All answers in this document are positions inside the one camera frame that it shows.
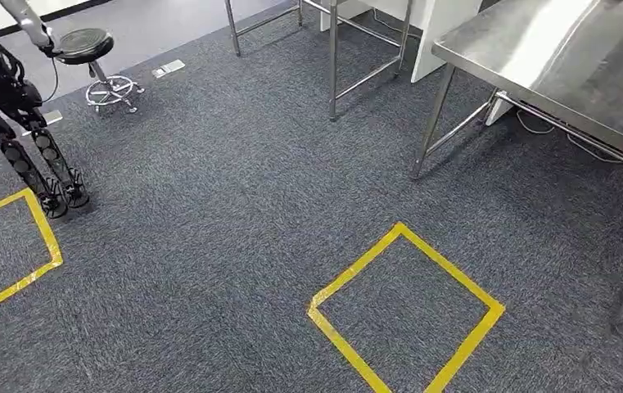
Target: white cable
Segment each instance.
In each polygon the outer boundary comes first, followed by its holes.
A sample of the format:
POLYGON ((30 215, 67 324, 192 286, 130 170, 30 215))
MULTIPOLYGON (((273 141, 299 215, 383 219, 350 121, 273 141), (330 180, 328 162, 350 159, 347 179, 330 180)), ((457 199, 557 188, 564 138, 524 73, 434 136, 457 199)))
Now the white cable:
POLYGON ((526 123, 523 122, 523 119, 521 118, 521 112, 523 112, 522 109, 519 109, 518 111, 516 111, 516 117, 518 118, 518 121, 521 122, 521 125, 523 126, 524 129, 526 129, 529 133, 534 133, 535 135, 545 135, 547 133, 551 133, 554 130, 554 126, 550 127, 549 129, 546 129, 545 131, 535 131, 532 128, 529 128, 526 123))
MULTIPOLYGON (((384 25, 385 27, 387 27, 387 28, 389 28, 389 29, 391 29, 391 30, 393 30, 393 31, 397 31, 398 33, 403 33, 403 30, 402 30, 402 29, 398 29, 398 28, 396 28, 396 27, 393 27, 393 26, 389 25, 388 23, 384 22, 383 20, 378 19, 378 14, 377 14, 376 8, 372 8, 372 11, 373 11, 373 15, 374 15, 374 20, 375 20, 376 22, 378 22, 378 23, 380 23, 380 24, 384 25)), ((420 37, 420 36, 418 36, 418 35, 416 35, 416 34, 412 34, 412 33, 408 33, 408 37, 410 37, 410 38, 414 38, 414 39, 416 39, 416 40, 420 40, 420 39, 422 39, 422 37, 420 37)))
MULTIPOLYGON (((546 129, 545 131, 535 131, 534 129, 529 128, 526 125, 526 123, 524 123, 523 119, 521 118, 521 112, 523 112, 523 110, 521 110, 521 109, 516 111, 516 117, 518 118, 518 121, 521 122, 521 125, 523 126, 523 128, 526 129, 526 131, 528 131, 529 133, 534 133, 536 135, 545 135, 546 133, 551 133, 556 128, 556 127, 552 126, 552 127, 550 127, 550 129, 546 129)), ((607 162, 608 164, 622 164, 622 161, 620 161, 620 160, 613 160, 613 159, 609 159, 609 158, 603 158, 603 157, 599 156, 598 154, 592 152, 586 146, 584 146, 581 143, 579 143, 579 142, 575 141, 574 139, 572 139, 571 135, 569 133, 567 133, 567 139, 569 140, 569 142, 571 142, 571 144, 573 144, 574 146, 578 147, 579 149, 589 153, 596 160, 599 160, 599 161, 602 161, 602 162, 607 162)))
POLYGON ((622 161, 620 161, 620 160, 613 160, 613 159, 610 159, 610 158, 602 158, 601 156, 595 154, 594 152, 592 152, 587 147, 585 147, 582 144, 578 143, 574 139, 571 139, 571 135, 569 133, 567 134, 567 139, 569 139, 569 142, 574 144, 576 147, 578 147, 579 149, 589 153, 591 156, 595 157, 597 160, 600 160, 602 162, 607 162, 608 164, 622 164, 622 161))

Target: gray carpet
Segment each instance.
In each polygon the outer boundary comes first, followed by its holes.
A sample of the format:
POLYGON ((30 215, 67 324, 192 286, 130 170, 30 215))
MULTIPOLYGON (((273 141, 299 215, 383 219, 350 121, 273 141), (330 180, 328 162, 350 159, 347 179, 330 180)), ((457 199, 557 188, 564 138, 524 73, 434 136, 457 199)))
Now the gray carpet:
MULTIPOLYGON (((126 70, 136 115, 81 91, 47 105, 93 203, 52 222, 65 264, 0 304, 0 392, 370 391, 305 312, 397 221, 507 307, 447 391, 623 391, 623 166, 508 117, 410 182, 440 73, 383 76, 329 123, 327 35, 306 18, 247 35, 241 59, 220 30, 126 70)), ((391 53, 342 27, 342 85, 391 53)), ((457 73, 444 127, 489 92, 457 73)), ((0 199, 22 187, 0 156, 0 199)), ((47 260, 22 207, 0 211, 0 289, 47 260)), ((485 308, 398 240, 321 310, 397 392, 485 308)))

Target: stainless steel table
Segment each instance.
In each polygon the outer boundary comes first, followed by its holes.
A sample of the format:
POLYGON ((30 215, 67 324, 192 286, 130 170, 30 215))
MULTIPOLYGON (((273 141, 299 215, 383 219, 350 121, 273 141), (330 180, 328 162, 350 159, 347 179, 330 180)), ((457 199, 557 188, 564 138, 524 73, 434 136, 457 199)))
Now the stainless steel table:
POLYGON ((438 38, 432 53, 447 66, 413 178, 426 156, 498 99, 623 161, 623 0, 503 0, 438 38), (432 143, 456 67, 496 89, 432 143))

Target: table top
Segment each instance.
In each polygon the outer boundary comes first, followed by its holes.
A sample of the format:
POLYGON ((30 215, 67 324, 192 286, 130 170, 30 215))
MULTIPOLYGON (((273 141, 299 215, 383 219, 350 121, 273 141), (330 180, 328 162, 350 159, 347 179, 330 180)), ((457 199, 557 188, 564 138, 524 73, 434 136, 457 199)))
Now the table top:
POLYGON ((432 52, 623 151, 623 0, 503 0, 432 52))

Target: floor marking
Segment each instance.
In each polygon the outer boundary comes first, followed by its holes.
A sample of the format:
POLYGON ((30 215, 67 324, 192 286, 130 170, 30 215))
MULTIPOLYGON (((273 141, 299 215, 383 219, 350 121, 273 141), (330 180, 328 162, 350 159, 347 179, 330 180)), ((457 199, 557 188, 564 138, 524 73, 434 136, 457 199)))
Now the floor marking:
POLYGON ((32 217, 34 217, 34 222, 36 223, 38 230, 41 233, 41 238, 46 243, 46 248, 51 254, 51 261, 42 266, 41 268, 35 270, 27 277, 22 278, 19 282, 9 286, 4 291, 0 292, 0 302, 16 294, 18 291, 21 291, 32 282, 38 280, 49 270, 57 268, 58 266, 63 264, 63 257, 61 256, 61 249, 58 246, 58 241, 53 235, 51 226, 48 225, 46 215, 43 213, 41 205, 38 203, 38 201, 36 200, 36 196, 29 188, 25 188, 24 190, 14 195, 8 196, 7 198, 0 201, 0 208, 22 198, 24 198, 24 200, 26 201, 26 204, 31 211, 31 215, 32 217))
POLYGON ((425 393, 443 391, 449 384, 451 378, 463 366, 467 358, 477 348, 487 332, 497 323, 499 317, 502 316, 505 308, 494 297, 483 291, 476 283, 474 283, 465 273, 461 272, 455 265, 451 264, 439 252, 431 248, 425 241, 418 237, 413 231, 403 223, 397 223, 381 240, 378 241, 369 251, 364 253, 356 262, 354 262, 347 270, 342 272, 327 287, 319 291, 311 300, 307 315, 316 323, 319 329, 328 337, 328 340, 345 356, 352 367, 357 370, 369 386, 378 393, 389 393, 391 389, 382 381, 378 375, 369 367, 352 346, 337 332, 337 330, 328 322, 326 317, 318 311, 318 307, 332 294, 337 292, 349 280, 354 278, 364 269, 369 262, 374 260, 377 255, 381 254, 392 242, 400 235, 412 242, 420 251, 425 253, 431 260, 435 261, 443 270, 446 270, 453 278, 466 287, 473 295, 475 295, 485 305, 490 307, 482 320, 467 335, 463 343, 458 347, 454 355, 446 362, 446 365, 436 374, 424 390, 425 393))

